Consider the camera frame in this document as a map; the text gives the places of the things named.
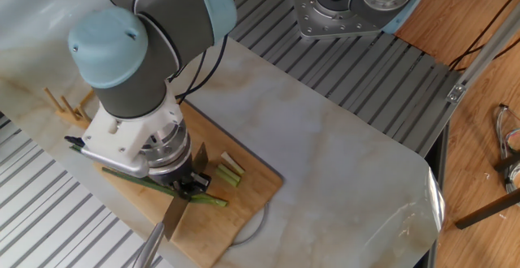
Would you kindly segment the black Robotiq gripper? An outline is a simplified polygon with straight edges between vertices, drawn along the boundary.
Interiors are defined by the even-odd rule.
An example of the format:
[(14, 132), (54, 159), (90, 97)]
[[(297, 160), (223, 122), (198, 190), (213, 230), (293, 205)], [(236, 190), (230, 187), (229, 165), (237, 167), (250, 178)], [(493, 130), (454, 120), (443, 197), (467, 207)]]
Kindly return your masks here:
[(204, 173), (193, 172), (193, 156), (191, 149), (186, 149), (172, 163), (150, 168), (148, 176), (156, 183), (172, 186), (178, 197), (190, 201), (195, 192), (206, 192), (212, 178)]

